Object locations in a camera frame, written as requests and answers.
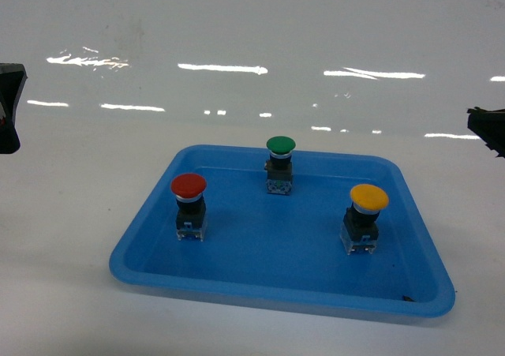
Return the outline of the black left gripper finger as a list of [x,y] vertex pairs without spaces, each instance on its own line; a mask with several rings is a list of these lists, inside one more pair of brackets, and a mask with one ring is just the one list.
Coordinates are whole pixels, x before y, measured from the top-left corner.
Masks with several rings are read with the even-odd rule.
[[23,64],[1,64],[1,153],[13,154],[20,147],[15,127],[17,105],[27,80]]

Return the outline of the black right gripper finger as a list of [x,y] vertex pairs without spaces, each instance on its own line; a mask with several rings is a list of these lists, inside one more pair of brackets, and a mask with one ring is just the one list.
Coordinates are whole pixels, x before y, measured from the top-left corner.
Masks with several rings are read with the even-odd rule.
[[485,142],[485,145],[504,157],[504,109],[485,110],[479,107],[467,110],[467,128]]

